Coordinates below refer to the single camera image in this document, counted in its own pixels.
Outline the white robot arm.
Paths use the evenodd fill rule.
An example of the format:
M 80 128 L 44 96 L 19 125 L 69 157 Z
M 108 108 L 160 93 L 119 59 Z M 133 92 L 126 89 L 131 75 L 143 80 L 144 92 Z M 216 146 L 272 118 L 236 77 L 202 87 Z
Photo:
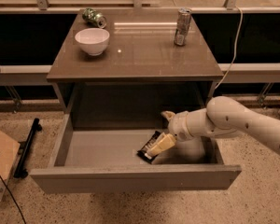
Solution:
M 227 138 L 246 133 L 280 156 L 280 120 L 256 113 L 232 98 L 212 98 L 206 108 L 174 113 L 162 111 L 168 133 L 155 133 L 139 151 L 148 162 L 160 153 L 195 137 Z

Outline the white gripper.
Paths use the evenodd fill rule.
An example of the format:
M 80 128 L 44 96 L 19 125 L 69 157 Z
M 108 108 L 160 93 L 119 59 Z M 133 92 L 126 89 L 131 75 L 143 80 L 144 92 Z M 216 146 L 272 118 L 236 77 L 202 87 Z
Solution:
M 151 157 L 156 157 L 163 151 L 173 147 L 178 141 L 187 141 L 194 136 L 189 132 L 187 124 L 188 111 L 175 113 L 173 111 L 162 111 L 161 115 L 168 121 L 169 133 L 161 133 L 155 145 L 147 152 Z

